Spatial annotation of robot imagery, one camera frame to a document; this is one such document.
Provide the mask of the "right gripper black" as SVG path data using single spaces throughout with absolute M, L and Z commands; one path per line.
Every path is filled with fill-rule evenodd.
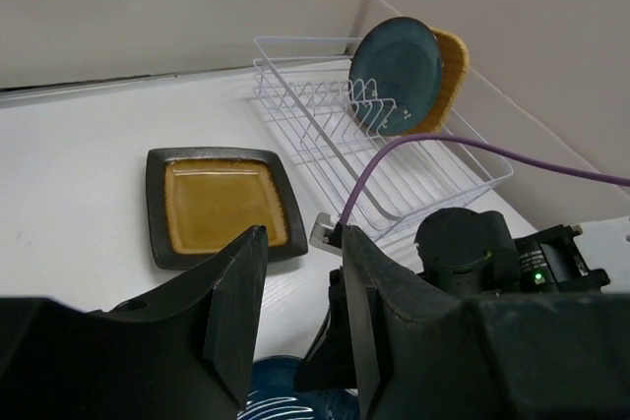
M 328 301 L 323 325 L 296 369 L 293 386 L 297 390 L 357 387 L 342 269 L 329 274 Z

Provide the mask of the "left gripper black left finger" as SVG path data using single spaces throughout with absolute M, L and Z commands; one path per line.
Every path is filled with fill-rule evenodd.
M 233 419 L 247 403 L 268 264 L 253 226 L 108 312 L 1 302 L 5 419 Z

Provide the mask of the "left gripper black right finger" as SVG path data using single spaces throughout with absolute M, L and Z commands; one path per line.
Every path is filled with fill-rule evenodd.
M 457 299 L 343 231 L 364 419 L 625 419 L 626 294 Z

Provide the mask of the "dark blue leaf-shaped plate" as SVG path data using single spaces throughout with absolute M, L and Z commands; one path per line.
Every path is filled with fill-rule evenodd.
M 254 362 L 245 409 L 237 419 L 357 420 L 358 399 L 350 390 L 298 391 L 293 386 L 301 359 L 271 356 Z

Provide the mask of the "brown black square plate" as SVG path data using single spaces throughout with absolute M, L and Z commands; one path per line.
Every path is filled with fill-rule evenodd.
M 162 270 L 189 270 L 252 225 L 266 228 L 272 262 L 308 251 L 296 196 L 270 150 L 153 149 L 145 189 L 153 258 Z

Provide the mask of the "teal round plate white blossoms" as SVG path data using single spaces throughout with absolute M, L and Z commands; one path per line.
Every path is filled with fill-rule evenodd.
M 348 91 L 353 113 L 375 134 L 403 134 L 428 115 L 442 75 L 442 54 L 433 31 L 414 18 L 388 19 L 364 37 L 351 59 Z

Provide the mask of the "woven bamboo square plate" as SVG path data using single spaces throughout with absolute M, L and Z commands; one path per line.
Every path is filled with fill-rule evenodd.
M 436 28 L 436 36 L 443 61 L 442 80 L 437 98 L 428 114 L 406 135 L 440 132 L 449 117 L 455 100 L 464 85 L 470 67 L 470 54 L 466 44 L 457 35 Z

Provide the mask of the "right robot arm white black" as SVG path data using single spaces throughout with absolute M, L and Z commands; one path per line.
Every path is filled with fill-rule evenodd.
M 515 238 L 502 213 L 445 208 L 418 227 L 419 277 L 453 296 L 599 292 L 629 275 L 629 219 L 556 225 Z M 356 375 L 342 269 L 329 274 L 329 309 L 297 368 L 298 390 L 353 389 Z

